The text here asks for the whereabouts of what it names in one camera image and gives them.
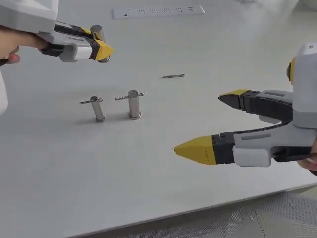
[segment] silver pin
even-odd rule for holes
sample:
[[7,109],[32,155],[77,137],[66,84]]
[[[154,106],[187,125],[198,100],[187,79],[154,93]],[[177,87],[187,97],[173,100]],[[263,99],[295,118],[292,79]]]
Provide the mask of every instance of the silver pin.
[[144,93],[139,93],[136,90],[131,90],[128,92],[127,96],[115,98],[115,100],[118,101],[129,99],[129,118],[131,120],[137,120],[141,117],[139,97],[142,97],[144,95]]
[[183,77],[185,77],[185,74],[163,76],[163,78],[183,78]]
[[103,115],[103,112],[102,112],[100,104],[99,104],[99,102],[102,102],[102,101],[103,101],[102,98],[98,98],[96,96],[93,96],[90,98],[89,101],[80,102],[80,104],[91,103],[91,105],[93,106],[94,112],[95,112],[97,123],[102,123],[105,121],[105,117]]
[[[94,40],[105,41],[105,36],[102,26],[94,25],[90,28],[91,34],[93,35]],[[98,60],[99,63],[108,63],[111,60],[111,56],[108,56],[104,59]]]

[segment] white sleeve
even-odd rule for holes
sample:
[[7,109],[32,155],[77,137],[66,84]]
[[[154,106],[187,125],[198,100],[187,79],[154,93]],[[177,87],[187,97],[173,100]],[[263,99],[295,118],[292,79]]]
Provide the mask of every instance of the white sleeve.
[[6,94],[6,88],[4,84],[4,80],[2,77],[2,73],[0,71],[0,115],[5,112],[8,107],[8,97]]

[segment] table surface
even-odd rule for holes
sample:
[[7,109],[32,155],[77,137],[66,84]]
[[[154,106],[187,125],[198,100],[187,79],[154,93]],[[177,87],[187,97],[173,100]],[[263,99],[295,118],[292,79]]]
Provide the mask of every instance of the table surface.
[[[317,13],[295,0],[68,0],[59,20],[100,24],[108,64],[63,63],[22,48],[3,68],[0,234],[64,238],[307,186],[294,163],[204,166],[174,154],[194,137],[267,126],[217,96],[235,89],[292,90],[286,68],[317,39]],[[202,4],[203,16],[112,20],[114,7]],[[161,79],[186,74],[185,78]],[[143,117],[127,119],[129,90]],[[103,98],[103,124],[90,105]]]

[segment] electrical outlet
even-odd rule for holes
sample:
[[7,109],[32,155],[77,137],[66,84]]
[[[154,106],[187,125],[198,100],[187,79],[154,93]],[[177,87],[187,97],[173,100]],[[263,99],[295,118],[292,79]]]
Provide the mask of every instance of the electrical outlet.
[[140,7],[140,8],[115,8],[114,19],[131,19],[142,17],[168,17],[184,15],[203,15],[202,6],[175,6],[175,7]]

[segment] human hand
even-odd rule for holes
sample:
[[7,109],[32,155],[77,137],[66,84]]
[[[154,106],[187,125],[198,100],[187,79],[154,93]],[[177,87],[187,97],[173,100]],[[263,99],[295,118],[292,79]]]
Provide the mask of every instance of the human hand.
[[42,49],[46,45],[46,41],[34,34],[0,26],[0,59],[8,59],[8,63],[20,62],[20,56],[16,54],[19,46]]
[[297,163],[304,169],[317,171],[317,139],[312,146],[310,157],[305,160],[299,160]]

